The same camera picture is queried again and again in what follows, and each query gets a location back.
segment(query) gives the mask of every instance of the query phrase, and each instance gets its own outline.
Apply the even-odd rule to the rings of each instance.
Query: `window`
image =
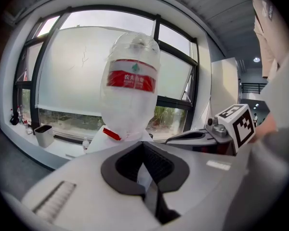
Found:
[[[92,10],[72,13],[60,29],[82,26],[103,26],[151,35],[153,23],[150,19],[130,13]]]
[[[190,120],[186,122],[187,117],[193,117],[197,63],[189,56],[189,40],[156,21],[110,10],[64,12],[61,17],[39,21],[30,33],[38,32],[38,37],[28,39],[19,59],[13,109],[18,100],[24,119],[32,119],[32,126],[49,124],[58,136],[72,136],[79,141],[93,138],[104,125],[100,85],[114,42],[130,31],[157,35],[154,32],[160,27],[156,39],[161,49],[158,103],[146,130],[154,135],[154,140],[183,132],[185,124],[191,124]],[[39,37],[46,33],[50,33],[50,41]],[[47,45],[40,54],[43,44]],[[37,76],[33,76],[36,61],[40,64],[36,66]],[[32,89],[36,91],[33,100]]]
[[[189,40],[169,27],[160,25],[158,39],[190,55]]]
[[[186,114],[186,110],[157,106],[146,130],[154,140],[166,140],[183,132]]]
[[[59,16],[51,18],[46,21],[45,25],[42,27],[41,31],[38,34],[38,37],[41,35],[44,35],[46,33],[49,33],[55,22],[58,20]]]

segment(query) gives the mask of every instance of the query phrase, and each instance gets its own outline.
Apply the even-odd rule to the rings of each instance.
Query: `red strap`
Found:
[[[113,138],[113,139],[115,139],[117,141],[121,140],[121,138],[120,138],[120,136],[118,134],[116,134],[113,131],[110,131],[110,130],[108,130],[106,128],[103,129],[103,133],[107,134],[109,137],[111,137],[111,138]]]

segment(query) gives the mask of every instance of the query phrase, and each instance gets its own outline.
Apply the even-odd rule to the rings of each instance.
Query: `trash bin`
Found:
[[[53,127],[50,125],[43,125],[34,129],[39,146],[48,147],[53,142]]]

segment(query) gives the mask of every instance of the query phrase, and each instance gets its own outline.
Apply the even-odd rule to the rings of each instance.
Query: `person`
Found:
[[[289,30],[278,10],[270,0],[252,0],[255,10],[255,33],[259,41],[263,66],[263,78],[271,81],[289,53]],[[277,131],[271,113],[260,126],[250,142]]]
[[[254,114],[254,125],[255,125],[255,127],[257,127],[257,122],[258,122],[258,117],[257,117],[257,114],[255,113]]]

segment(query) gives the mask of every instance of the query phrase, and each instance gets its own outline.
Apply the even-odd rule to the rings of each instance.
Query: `railing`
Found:
[[[261,90],[265,87],[265,83],[242,83],[243,93],[257,93],[260,94]]]

